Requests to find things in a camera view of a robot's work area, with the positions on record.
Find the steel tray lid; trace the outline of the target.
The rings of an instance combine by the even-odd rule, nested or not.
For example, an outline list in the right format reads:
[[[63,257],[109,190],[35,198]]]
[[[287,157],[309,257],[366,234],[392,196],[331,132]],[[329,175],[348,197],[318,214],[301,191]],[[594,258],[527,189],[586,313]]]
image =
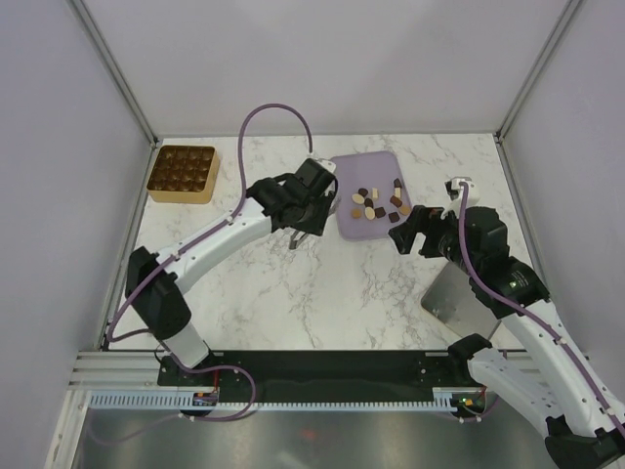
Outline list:
[[[476,297],[469,278],[447,263],[421,298],[421,307],[461,337],[477,333],[490,339],[495,316]]]

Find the gold chocolate box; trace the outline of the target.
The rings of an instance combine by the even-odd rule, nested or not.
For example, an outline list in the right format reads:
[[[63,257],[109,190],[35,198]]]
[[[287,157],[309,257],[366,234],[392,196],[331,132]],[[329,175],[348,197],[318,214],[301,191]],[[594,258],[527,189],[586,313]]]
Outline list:
[[[214,147],[163,146],[146,190],[157,203],[207,204],[213,196],[220,164]]]

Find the left aluminium corner post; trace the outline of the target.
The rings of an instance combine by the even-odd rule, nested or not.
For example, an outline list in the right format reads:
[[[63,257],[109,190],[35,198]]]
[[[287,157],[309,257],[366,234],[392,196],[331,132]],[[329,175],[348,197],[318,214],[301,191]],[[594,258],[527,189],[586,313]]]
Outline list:
[[[155,148],[159,142],[158,137],[149,124],[146,114],[137,100],[128,80],[124,76],[117,59],[109,48],[104,34],[90,11],[87,2],[83,0],[67,0],[66,4],[84,28],[106,73],[112,80],[126,108],[130,111],[133,119],[141,129],[142,134],[149,142],[150,146]]]

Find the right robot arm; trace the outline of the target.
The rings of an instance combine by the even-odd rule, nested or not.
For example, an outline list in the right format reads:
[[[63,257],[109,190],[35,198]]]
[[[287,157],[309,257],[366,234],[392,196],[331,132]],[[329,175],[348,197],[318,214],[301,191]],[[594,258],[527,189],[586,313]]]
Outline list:
[[[546,383],[526,377],[477,334],[450,346],[449,379],[462,386],[475,380],[513,407],[560,468],[605,468],[623,457],[624,404],[573,342],[537,274],[511,255],[496,211],[417,205],[389,236],[407,254],[417,235],[425,238],[421,256],[444,258],[468,276],[478,301],[524,346]]]

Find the steel slotted tongs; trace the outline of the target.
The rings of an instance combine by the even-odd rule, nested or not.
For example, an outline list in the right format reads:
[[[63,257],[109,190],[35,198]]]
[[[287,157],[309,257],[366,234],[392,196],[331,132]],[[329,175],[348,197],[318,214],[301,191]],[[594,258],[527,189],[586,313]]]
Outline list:
[[[341,201],[341,197],[340,196],[338,196],[334,192],[333,192],[333,195],[334,195],[334,198],[333,198],[331,204],[329,205],[325,221],[328,221],[329,218],[336,213],[337,207],[338,207],[338,205],[339,205],[339,203]],[[308,233],[304,233],[304,232],[301,232],[301,231],[294,231],[290,235],[288,248],[290,250],[298,249],[300,247],[300,245],[307,239],[308,236],[309,236]]]

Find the lilac plastic tray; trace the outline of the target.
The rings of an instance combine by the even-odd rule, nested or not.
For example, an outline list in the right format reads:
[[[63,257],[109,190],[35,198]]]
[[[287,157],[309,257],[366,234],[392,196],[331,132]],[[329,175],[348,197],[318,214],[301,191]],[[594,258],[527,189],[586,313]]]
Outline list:
[[[340,201],[336,220],[347,241],[385,238],[412,203],[396,155],[387,150],[335,156]]]

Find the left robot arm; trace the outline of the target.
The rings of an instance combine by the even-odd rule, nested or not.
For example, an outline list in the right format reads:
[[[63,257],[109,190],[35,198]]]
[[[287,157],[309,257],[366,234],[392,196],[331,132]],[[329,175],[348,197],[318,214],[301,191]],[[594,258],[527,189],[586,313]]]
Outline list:
[[[338,192],[336,164],[306,159],[294,173],[264,178],[243,192],[234,210],[188,238],[151,253],[130,257],[126,298],[147,331],[180,362],[192,385],[214,371],[210,348],[191,322],[185,294],[210,270],[247,244],[278,230],[323,234]]]

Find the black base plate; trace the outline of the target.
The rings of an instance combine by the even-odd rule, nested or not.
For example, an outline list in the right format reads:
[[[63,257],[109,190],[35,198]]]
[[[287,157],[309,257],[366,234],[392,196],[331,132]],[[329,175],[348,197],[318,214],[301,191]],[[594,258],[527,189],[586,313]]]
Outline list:
[[[255,381],[257,398],[424,398],[435,388],[479,385],[446,352],[222,351],[202,365],[243,368]]]

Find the aluminium corner post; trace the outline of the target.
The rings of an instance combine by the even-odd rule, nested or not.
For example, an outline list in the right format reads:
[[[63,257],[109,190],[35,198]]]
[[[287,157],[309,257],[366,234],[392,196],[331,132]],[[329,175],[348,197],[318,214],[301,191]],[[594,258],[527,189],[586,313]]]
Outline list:
[[[521,87],[516,93],[510,107],[508,108],[501,124],[494,132],[493,137],[496,145],[502,145],[506,136],[510,133],[514,123],[516,122],[522,107],[529,98],[533,89],[537,85],[543,72],[550,64],[554,54],[560,47],[567,31],[575,20],[580,9],[585,4],[583,0],[568,0],[559,14],[556,22],[550,30],[545,42],[543,43],[536,59],[532,63],[528,74],[523,80]]]
[[[142,134],[149,142],[150,146],[155,148],[159,142],[158,137],[149,124],[146,114],[137,100],[128,80],[124,76],[117,59],[109,48],[104,34],[90,11],[87,2],[83,0],[67,0],[66,4],[84,28],[106,73],[112,80],[126,108],[130,111],[133,119],[141,129]]]

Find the aluminium frame rail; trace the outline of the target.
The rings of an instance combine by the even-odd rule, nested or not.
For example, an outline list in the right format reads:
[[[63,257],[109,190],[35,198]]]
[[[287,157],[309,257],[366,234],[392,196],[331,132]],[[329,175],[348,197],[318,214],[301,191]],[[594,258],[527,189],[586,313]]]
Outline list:
[[[80,352],[71,372],[70,390],[145,390],[157,386],[160,364],[153,352]]]

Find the right aluminium corner post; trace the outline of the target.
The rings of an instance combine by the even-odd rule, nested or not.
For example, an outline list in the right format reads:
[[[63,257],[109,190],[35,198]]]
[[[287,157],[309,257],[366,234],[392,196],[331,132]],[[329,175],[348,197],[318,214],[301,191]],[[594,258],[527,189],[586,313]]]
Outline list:
[[[493,137],[496,145],[502,145],[506,136],[510,133],[514,123],[516,122],[522,107],[529,98],[533,89],[537,85],[543,72],[550,64],[554,54],[560,47],[567,31],[575,20],[580,9],[585,4],[583,0],[568,0],[559,14],[556,22],[550,30],[545,42],[543,43],[536,59],[532,63],[528,74],[523,80],[521,87],[516,93],[510,107],[508,108],[501,124],[494,132]]]

